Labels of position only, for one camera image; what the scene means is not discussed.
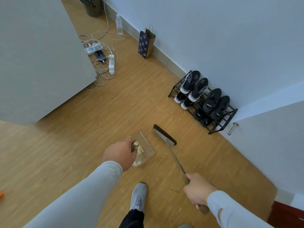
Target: sleeve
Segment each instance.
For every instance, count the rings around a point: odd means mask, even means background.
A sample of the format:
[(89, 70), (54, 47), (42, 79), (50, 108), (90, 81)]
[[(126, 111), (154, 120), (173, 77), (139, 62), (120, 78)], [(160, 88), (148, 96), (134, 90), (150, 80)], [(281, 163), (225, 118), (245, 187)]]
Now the sleeve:
[(24, 228), (95, 228), (103, 204), (122, 172), (117, 162), (104, 162), (48, 205)]
[(250, 211), (246, 210), (223, 191), (211, 193), (207, 199), (207, 204), (222, 228), (272, 227)]

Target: trash can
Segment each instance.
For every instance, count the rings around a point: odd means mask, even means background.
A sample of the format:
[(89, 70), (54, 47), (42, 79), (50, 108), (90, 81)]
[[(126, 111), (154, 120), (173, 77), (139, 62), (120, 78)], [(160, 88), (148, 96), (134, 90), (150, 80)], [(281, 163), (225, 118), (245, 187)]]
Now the trash can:
[(102, 14), (101, 0), (80, 0), (90, 17), (96, 18)]

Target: black pants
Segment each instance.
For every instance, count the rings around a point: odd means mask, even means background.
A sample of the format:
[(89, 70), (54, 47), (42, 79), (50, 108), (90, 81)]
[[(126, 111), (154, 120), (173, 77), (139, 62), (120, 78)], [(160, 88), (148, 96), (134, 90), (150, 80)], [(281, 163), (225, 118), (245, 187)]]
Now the black pants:
[(143, 228), (145, 214), (137, 209), (132, 209), (124, 217), (119, 228)]

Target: blue polka dot bag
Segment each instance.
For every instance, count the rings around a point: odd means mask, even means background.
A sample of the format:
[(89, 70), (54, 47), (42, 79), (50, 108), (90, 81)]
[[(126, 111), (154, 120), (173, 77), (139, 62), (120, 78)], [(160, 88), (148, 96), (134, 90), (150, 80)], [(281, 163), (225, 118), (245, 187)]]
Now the blue polka dot bag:
[(138, 53), (146, 59), (152, 54), (154, 41), (156, 39), (156, 35), (149, 29), (145, 29), (145, 31), (141, 31), (139, 34), (139, 46)]

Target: shoe rack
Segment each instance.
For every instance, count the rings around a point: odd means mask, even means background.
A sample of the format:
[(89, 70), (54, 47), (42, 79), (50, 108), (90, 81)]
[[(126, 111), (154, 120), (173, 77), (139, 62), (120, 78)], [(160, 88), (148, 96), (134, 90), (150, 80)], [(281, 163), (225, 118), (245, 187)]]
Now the shoe rack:
[[(187, 75), (185, 75), (178, 83), (176, 83), (174, 85), (174, 87), (172, 88), (170, 94), (168, 95), (168, 97), (175, 97), (179, 92), (180, 92), (180, 86), (181, 84), (184, 82), (185, 78), (186, 78)], [(201, 109), (202, 111), (203, 108), (202, 108), (202, 105), (204, 104), (206, 98), (207, 98), (207, 95), (208, 93), (211, 91), (212, 89), (210, 89), (208, 87), (208, 91), (205, 91), (201, 97), (199, 98), (199, 100), (197, 102), (195, 102), (193, 104), (193, 106), (191, 106), (189, 109), (187, 109), (187, 111), (193, 116), (193, 114), (195, 113), (195, 111), (197, 109)], [(229, 122), (231, 121), (231, 119), (234, 117), (234, 115), (236, 114), (238, 109), (234, 109), (233, 107), (231, 107), (229, 105), (229, 107), (227, 108), (227, 110), (225, 111), (226, 113), (221, 117), (221, 119), (219, 121), (214, 121), (210, 114), (205, 113), (208, 115), (208, 117), (212, 120), (211, 124), (207, 127), (205, 127), (207, 130), (209, 130), (209, 133), (208, 134), (212, 134), (212, 133), (216, 133), (216, 132), (219, 132), (219, 131), (223, 131), (226, 126), (229, 124)]]

